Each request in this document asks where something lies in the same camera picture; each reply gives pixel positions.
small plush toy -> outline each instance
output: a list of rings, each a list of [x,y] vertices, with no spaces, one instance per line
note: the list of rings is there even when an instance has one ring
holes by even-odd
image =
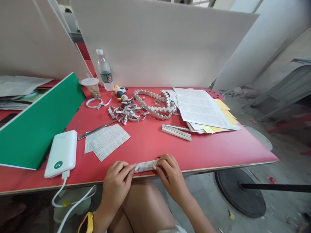
[[[114,87],[113,91],[117,94],[118,100],[121,100],[122,102],[127,102],[129,98],[126,95],[126,91],[128,88],[125,87],[119,87],[118,85]]]

bottle cap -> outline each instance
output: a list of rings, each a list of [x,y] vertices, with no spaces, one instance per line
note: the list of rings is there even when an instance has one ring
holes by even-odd
[[[96,49],[96,53],[97,53],[98,55],[104,55],[104,52],[103,52],[102,49]]]
[[[97,78],[87,78],[81,81],[83,86],[93,86],[98,84],[99,80]]]

person's left hand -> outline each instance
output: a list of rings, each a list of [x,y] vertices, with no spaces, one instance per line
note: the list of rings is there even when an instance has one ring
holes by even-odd
[[[116,161],[107,171],[101,204],[111,213],[121,207],[131,187],[136,164]]]

gray plastic chair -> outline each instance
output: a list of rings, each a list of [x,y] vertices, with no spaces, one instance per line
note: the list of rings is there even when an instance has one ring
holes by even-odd
[[[251,106],[258,101],[263,100],[267,96],[279,101],[276,109],[265,116],[257,119],[263,121],[271,117],[276,112],[284,107],[301,100],[302,98],[311,94],[311,65],[305,65],[296,68],[289,75],[287,75],[278,84],[260,94],[255,99],[249,101],[242,108]]]

thigh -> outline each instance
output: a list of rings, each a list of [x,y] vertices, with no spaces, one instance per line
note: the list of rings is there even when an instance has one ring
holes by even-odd
[[[108,233],[133,233],[129,220],[122,207],[119,208],[108,227]]]
[[[171,229],[176,221],[152,180],[132,180],[122,205],[135,233],[156,233]]]

